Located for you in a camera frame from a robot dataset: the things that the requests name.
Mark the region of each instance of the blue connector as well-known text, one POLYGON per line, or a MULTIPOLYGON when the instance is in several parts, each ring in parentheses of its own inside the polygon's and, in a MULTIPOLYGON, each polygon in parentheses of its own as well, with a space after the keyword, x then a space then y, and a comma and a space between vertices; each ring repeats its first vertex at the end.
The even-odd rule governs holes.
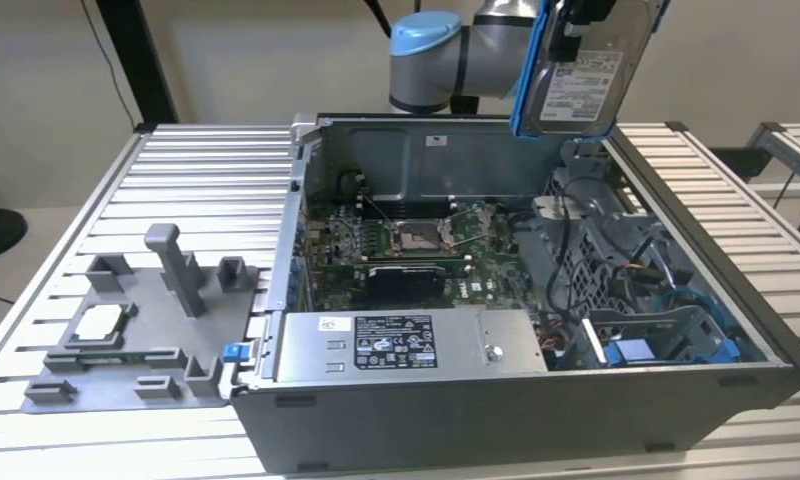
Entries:
POLYGON ((223 363, 241 363, 252 357, 252 344, 229 343, 223 348, 223 363))

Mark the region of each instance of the metal frame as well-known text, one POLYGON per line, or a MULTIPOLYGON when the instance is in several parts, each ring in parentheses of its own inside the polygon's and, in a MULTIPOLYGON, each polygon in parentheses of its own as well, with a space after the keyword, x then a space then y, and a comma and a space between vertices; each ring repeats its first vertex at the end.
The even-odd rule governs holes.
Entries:
POLYGON ((141 1, 96 1, 143 120, 148 123, 177 123, 177 111, 141 1))
MULTIPOLYGON (((782 218, 772 217, 770 206, 752 194, 687 132, 674 132, 663 124, 630 124, 622 125, 620 128, 724 254, 743 272, 747 281, 752 283, 792 332, 800 337, 800 237, 795 235, 794 228, 782 218)), ((160 132, 167 133, 165 138, 160 136, 157 140, 176 142, 180 147, 169 146, 167 150, 157 145, 155 149, 147 150, 145 155, 156 155, 157 163, 164 163, 163 158, 169 158, 168 163, 181 167, 188 161, 195 165, 204 165, 203 168, 212 165, 221 167, 231 164, 232 157, 217 157, 216 161, 205 157, 199 161, 191 151, 181 148, 184 137, 196 142, 223 140, 225 131, 243 135, 244 132, 259 130, 259 127, 168 127, 160 132)), ((243 174, 237 179, 233 178, 235 175, 219 175, 229 180, 225 181, 228 183, 215 186, 201 186, 195 182, 179 183, 175 172, 159 175, 161 183, 152 188, 141 187, 141 182, 137 184, 133 179, 129 182, 132 186, 120 189, 115 197, 119 201, 108 204, 111 187, 123 176, 125 164, 136 153, 139 142, 144 141, 144 136, 131 140, 33 277, 17 305, 0 324, 2 374, 9 373, 12 369, 20 372, 25 362, 40 353, 36 348, 48 345, 48 338, 53 338, 53 335, 48 334, 53 325, 46 323, 46 318, 65 314, 65 310, 72 308, 72 298, 81 295, 83 289, 88 288, 88 285, 75 283, 75 272, 79 272, 83 266, 83 255, 75 256, 72 252, 85 241, 83 232, 88 232, 96 223, 99 210, 113 206, 117 208, 112 212, 125 213, 125 200, 136 202, 144 199, 145 202, 159 204, 153 212, 135 204, 131 212, 136 215, 143 213, 145 217, 107 218, 107 229, 117 229, 144 221, 152 215, 160 215, 164 213, 161 209, 175 208, 179 202, 195 204, 207 201, 223 208, 219 210, 220 215, 205 218, 205 231, 229 232, 221 236, 215 234, 225 243, 236 243, 235 239, 241 237, 237 232, 256 228, 256 224, 245 219, 248 217, 244 218, 243 212, 237 212, 236 208, 240 207, 235 207, 248 203, 244 200, 253 198, 249 197, 253 195, 249 190, 257 188, 253 183, 243 180, 247 176, 243 174), (24 321, 24 325, 18 326, 21 317, 26 315, 30 316, 30 321, 24 321), (33 324, 33 319, 40 319, 42 323, 33 324), (26 346, 32 350, 14 352, 4 348, 14 345, 26 346)), ((240 149, 225 149, 219 145, 203 150, 208 156, 220 155, 221 152, 235 156, 243 154, 240 149)), ((193 177, 205 178, 207 175, 196 173, 193 177)), ((195 208, 192 210, 193 212, 171 210, 171 213, 181 217, 203 215, 195 208)), ((93 229, 96 236, 109 231, 103 227, 104 224, 93 229)), ((252 262, 259 262, 264 267, 272 266, 271 253, 259 253, 247 248, 245 254, 252 258, 252 262)), ((137 260, 145 258, 143 253, 131 256, 137 260)), ((260 308, 263 305, 259 300, 256 309, 260 308)), ((261 335, 265 320, 268 321, 256 314, 247 338, 261 335)), ((0 382, 0 475, 4 477, 38 478, 48 475, 44 472, 52 472, 51 475, 60 479, 88 478, 91 475, 100 476, 101 465, 115 465, 117 475, 125 478, 267 475, 232 408, 83 415, 20 415, 12 413, 12 402, 22 398, 24 385, 22 377, 0 382)), ((365 480, 373 476, 371 473, 351 475, 347 478, 365 480)), ((707 480, 800 478, 800 392, 772 410, 736 415, 694 450, 684 453, 455 468, 412 474, 405 471, 379 473, 377 476, 381 480, 399 480, 409 476, 440 480, 564 477, 604 477, 622 480, 644 477, 707 480)))
POLYGON ((800 124, 763 123, 747 146, 764 148, 800 175, 800 124))

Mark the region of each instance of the blue cable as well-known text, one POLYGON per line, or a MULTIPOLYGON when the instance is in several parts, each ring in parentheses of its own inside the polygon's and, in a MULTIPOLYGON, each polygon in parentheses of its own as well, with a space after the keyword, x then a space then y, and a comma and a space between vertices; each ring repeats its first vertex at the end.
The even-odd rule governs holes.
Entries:
POLYGON ((699 301, 702 301, 706 305, 708 305, 708 310, 711 312, 711 316, 715 319, 715 321, 718 322, 718 324, 720 326, 720 330, 726 331, 726 328, 727 328, 726 315, 720 311, 718 304, 711 300, 711 298, 708 298, 706 295, 696 292, 695 290, 692 290, 688 287, 674 288, 671 291, 668 291, 660 297, 658 297, 658 301, 655 302, 655 311, 656 312, 662 312, 664 310, 664 302, 674 295, 691 295, 699 301))

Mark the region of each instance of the motherboard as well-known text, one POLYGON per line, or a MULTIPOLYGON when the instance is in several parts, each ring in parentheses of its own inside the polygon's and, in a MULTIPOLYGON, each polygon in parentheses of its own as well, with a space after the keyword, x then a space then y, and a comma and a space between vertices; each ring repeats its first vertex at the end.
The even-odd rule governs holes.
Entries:
POLYGON ((542 309, 510 215, 496 202, 363 200, 308 221, 316 311, 542 309))

